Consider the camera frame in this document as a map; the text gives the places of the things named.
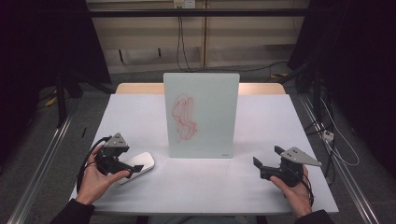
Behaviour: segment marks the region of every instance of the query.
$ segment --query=black curtain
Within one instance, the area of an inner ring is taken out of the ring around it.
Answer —
[[[338,3],[311,0],[310,7],[339,8],[333,37],[316,65],[350,125],[373,155],[396,176],[392,130],[396,124],[394,3],[389,0]],[[327,16],[305,18],[289,67],[298,68],[318,49],[318,41],[330,20]],[[305,80],[312,82],[313,76],[310,76]]]
[[[39,91],[55,86],[60,69],[67,83],[80,81],[69,71],[93,82],[110,82],[91,18],[40,15],[46,9],[88,10],[85,0],[0,2],[0,161],[24,133]]]

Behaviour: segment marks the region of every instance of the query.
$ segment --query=floor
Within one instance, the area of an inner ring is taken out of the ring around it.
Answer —
[[[150,49],[144,54],[139,52],[143,58],[154,57],[154,52],[157,49]],[[260,55],[260,53],[250,49],[251,55]],[[118,83],[129,81],[161,81],[161,74],[163,70],[177,70],[178,65],[175,63],[175,52],[169,53],[170,59],[165,59],[167,53],[163,54],[162,60],[169,60],[166,66],[158,65],[158,67],[139,65],[132,73],[117,73],[111,74],[113,80],[112,85],[107,85],[111,88],[116,88]],[[226,65],[232,62],[234,70],[249,70],[251,68],[260,68],[264,64],[269,64],[266,59],[255,58],[250,59],[255,62],[241,60],[239,63],[237,59],[227,61],[227,54],[223,57],[218,57],[219,63],[213,65]],[[276,58],[275,62],[287,60],[287,57]],[[114,69],[114,72],[120,71],[120,68]],[[270,77],[273,74],[285,74],[290,70],[283,66],[274,66],[270,71],[267,69],[258,69],[254,72],[241,72],[246,82],[264,82],[277,81],[276,77]],[[64,133],[56,129],[57,124],[57,105],[43,106],[45,103],[40,102],[37,106],[34,118],[30,125],[26,127],[24,134],[21,135],[21,141],[16,145],[15,153],[11,155],[10,159],[3,165],[3,173],[0,175],[0,199],[2,206],[0,211],[0,223],[6,223],[12,215],[16,213],[16,208],[21,208],[21,199],[23,194],[26,198],[33,200],[29,203],[24,203],[21,211],[21,217],[13,219],[11,223],[47,223],[53,216],[55,216],[67,203],[70,192],[74,186],[75,174],[82,161],[86,148],[92,144],[96,129],[100,124],[101,117],[106,109],[109,96],[95,88],[80,84],[84,90],[84,95],[81,99],[66,98],[67,108],[69,114],[73,117],[70,120],[68,127],[65,128]],[[296,112],[300,118],[303,127],[306,127],[306,133],[312,148],[314,149],[318,160],[324,163],[323,167],[327,167],[329,154],[322,145],[319,135],[316,133],[315,127],[311,126],[312,118],[310,117],[309,99],[311,94],[299,94],[293,86],[293,82],[288,82],[284,87],[287,94],[296,108]],[[47,95],[52,88],[42,90],[41,95]],[[330,174],[335,174],[332,178],[330,189],[333,197],[339,206],[340,212],[331,214],[335,223],[394,223],[396,222],[396,180],[375,160],[371,155],[370,149],[356,135],[346,118],[343,116],[336,102],[332,104],[334,113],[334,121],[340,130],[340,133],[348,140],[350,145],[356,150],[360,158],[360,164],[357,166],[346,166],[340,162],[339,166],[335,165],[335,169],[330,170]],[[323,121],[325,124],[329,123],[328,119]],[[53,137],[57,134],[63,135],[63,140],[60,143],[54,143]],[[350,146],[344,141],[339,133],[335,134],[336,148],[342,154],[346,161],[351,163],[356,162],[356,155],[350,149]],[[37,168],[43,164],[42,159],[49,153],[50,146],[56,149],[50,161],[48,161],[47,171],[41,173],[42,181],[35,182],[33,178],[37,177]],[[334,163],[339,162],[336,158],[332,159]],[[27,191],[28,187],[34,186],[36,191]],[[373,214],[367,217],[363,214],[364,211],[372,211]],[[158,221],[158,217],[153,218],[151,223],[164,223],[163,219]],[[200,218],[177,218],[172,223],[207,223],[206,217]],[[223,219],[222,222],[210,218],[214,223],[230,223]],[[291,215],[268,217],[269,223],[292,223],[294,218]],[[134,223],[135,217],[123,216],[98,216],[92,217],[92,223]],[[254,223],[246,219],[233,219],[240,223]]]

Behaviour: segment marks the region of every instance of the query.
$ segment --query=white board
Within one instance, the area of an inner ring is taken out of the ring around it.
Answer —
[[[165,73],[170,157],[231,158],[239,74]]]

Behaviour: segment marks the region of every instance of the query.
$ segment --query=metal rail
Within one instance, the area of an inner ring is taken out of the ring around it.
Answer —
[[[74,102],[75,103],[71,105],[71,111],[67,116],[66,120],[64,121],[64,124],[60,128],[56,129],[56,132],[52,137],[49,146],[47,147],[43,159],[38,165],[38,168],[35,171],[32,179],[30,180],[28,187],[18,201],[17,206],[12,212],[7,224],[19,224],[25,221],[29,210],[35,201],[35,197],[40,190],[43,180],[50,168],[50,165],[56,156],[58,148],[61,145],[62,140],[64,139],[64,135],[67,132],[70,121],[77,110],[79,99]]]
[[[307,15],[330,15],[334,10],[328,8],[245,8],[245,9],[111,9],[111,10],[41,10],[42,17],[303,17]]]
[[[315,128],[317,131],[320,130],[320,125],[322,127],[322,123],[317,123],[314,122],[316,120],[316,117],[314,115],[314,112],[312,111],[312,103],[309,101],[309,99],[304,98],[303,96],[300,96],[300,100],[303,103],[303,106],[306,110],[306,113],[308,114],[309,118],[311,118],[311,121],[315,123]],[[319,134],[319,137],[322,139],[326,146],[327,152],[330,154],[331,147],[327,141],[324,141],[324,139],[321,137]],[[343,163],[337,160],[335,157],[332,157],[332,162],[334,164],[335,169],[337,170],[337,173],[340,175],[341,179],[343,180],[347,191],[349,192],[354,204],[356,205],[356,208],[359,210],[361,213],[361,217],[364,220],[364,223],[366,224],[379,224],[379,220],[375,215],[375,212],[370,205],[369,201],[367,200],[366,196],[364,195],[363,191],[359,187],[358,183],[356,182],[355,178],[353,177],[352,173],[349,172],[349,169],[347,166]]]

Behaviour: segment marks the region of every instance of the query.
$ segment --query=person's arm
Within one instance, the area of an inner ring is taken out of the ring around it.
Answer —
[[[304,181],[306,182],[306,176],[308,176],[308,170],[304,166]],[[311,203],[309,202],[308,190],[302,183],[291,188],[287,186],[281,179],[276,176],[271,176],[271,181],[282,190],[286,199],[289,202],[292,213],[297,220],[295,224],[333,224],[329,215],[324,210],[319,210],[317,212],[312,212]]]
[[[51,224],[89,223],[95,208],[92,204],[105,194],[110,185],[130,174],[129,171],[124,170],[111,176],[102,175],[97,169],[94,158],[94,155],[102,147],[96,147],[88,158],[87,164],[89,165],[85,169],[78,196],[76,199],[70,200],[66,207],[51,221]]]

